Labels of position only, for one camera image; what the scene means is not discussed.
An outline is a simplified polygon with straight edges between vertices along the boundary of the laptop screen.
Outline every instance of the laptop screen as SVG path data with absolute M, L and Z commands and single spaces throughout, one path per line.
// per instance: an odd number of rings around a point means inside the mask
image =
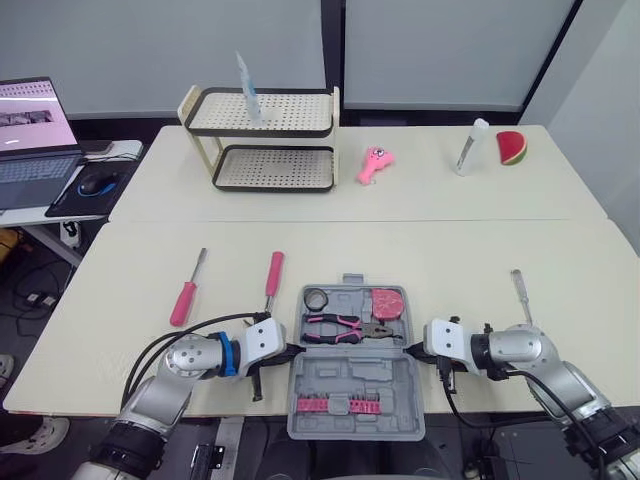
M 0 155 L 29 149 L 61 150 L 77 142 L 51 80 L 0 83 Z

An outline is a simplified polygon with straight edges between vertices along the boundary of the white bottle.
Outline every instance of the white bottle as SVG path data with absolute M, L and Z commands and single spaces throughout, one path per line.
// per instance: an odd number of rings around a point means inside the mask
M 480 156 L 480 145 L 487 136 L 488 131 L 489 124 L 482 118 L 476 118 L 476 121 L 473 122 L 473 127 L 471 127 L 471 132 L 469 132 L 467 143 L 464 144 L 464 148 L 454 169 L 461 177 L 466 177 L 473 164 L 477 163 L 478 157 Z

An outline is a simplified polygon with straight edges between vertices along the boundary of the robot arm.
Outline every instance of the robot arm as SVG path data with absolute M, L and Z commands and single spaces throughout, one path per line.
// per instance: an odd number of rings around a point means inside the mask
M 591 468 L 598 458 L 580 427 L 541 386 L 545 385 L 588 432 L 600 450 L 610 479 L 640 478 L 640 429 L 629 424 L 611 402 L 575 366 L 560 359 L 551 340 L 532 325 L 515 325 L 502 332 L 471 334 L 461 325 L 434 320 L 425 326 L 425 352 L 462 363 L 468 372 L 504 380 L 524 372 L 534 398 L 562 429 L 568 450 Z
M 189 404 L 198 380 L 246 376 L 256 362 L 284 351 L 284 328 L 272 318 L 229 340 L 189 334 L 164 352 L 155 377 L 145 380 L 94 448 L 74 480 L 134 480 L 160 466 L 164 445 Z

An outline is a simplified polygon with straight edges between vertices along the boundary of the white table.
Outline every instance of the white table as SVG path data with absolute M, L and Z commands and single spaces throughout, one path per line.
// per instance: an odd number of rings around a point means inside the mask
M 139 140 L 120 140 L 113 142 L 113 147 L 106 155 L 87 155 L 89 160 L 94 158 L 102 158 L 103 156 L 116 155 L 140 155 L 142 152 L 142 142 Z M 115 158 L 114 160 L 123 160 L 123 158 Z M 73 182 L 83 167 L 76 168 L 69 181 L 65 185 L 62 192 Z M 42 242 L 46 247 L 50 248 L 54 253 L 62 259 L 77 267 L 82 257 L 71 248 L 67 247 L 60 239 L 53 235 L 49 230 L 41 225 L 47 223 L 64 223 L 64 222 L 81 222 L 84 220 L 95 220 L 102 218 L 104 215 L 75 215 L 67 217 L 46 217 L 45 212 L 49 209 L 49 205 L 44 207 L 18 208 L 13 210 L 4 210 L 0 213 L 1 227 L 22 227 L 31 236 Z
M 500 165 L 493 134 L 506 128 L 521 130 L 529 143 L 527 157 L 513 167 Z M 222 192 L 213 187 L 184 129 L 164 127 L 113 209 L 110 221 L 606 218 L 543 127 L 492 127 L 482 146 L 484 158 L 479 168 L 474 175 L 462 178 L 452 172 L 451 164 L 457 160 L 468 133 L 467 127 L 341 128 L 340 184 L 331 192 L 257 194 Z M 355 177 L 371 145 L 394 153 L 396 163 L 377 174 L 375 185 L 363 187 Z
M 509 272 L 520 268 L 534 321 L 616 405 L 640 400 L 638 258 L 616 226 L 594 221 L 111 223 L 87 253 L 4 401 L 14 412 L 115 415 L 133 359 L 168 318 L 201 247 L 190 324 L 264 305 L 271 252 L 286 253 L 274 317 L 295 340 L 298 294 L 344 272 L 406 288 L 414 341 L 434 317 L 468 328 L 523 322 Z M 237 333 L 240 321 L 222 327 Z M 285 414 L 288 367 L 263 369 L 265 400 L 244 379 L 202 381 L 188 414 Z M 421 366 L 426 412 L 448 412 L 433 367 Z M 538 410 L 520 380 L 460 374 L 466 411 Z

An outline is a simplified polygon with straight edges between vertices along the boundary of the computer mouse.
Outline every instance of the computer mouse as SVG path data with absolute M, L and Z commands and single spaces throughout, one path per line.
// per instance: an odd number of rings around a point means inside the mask
M 80 181 L 78 195 L 81 197 L 104 195 L 113 190 L 117 183 L 117 173 L 90 173 Z

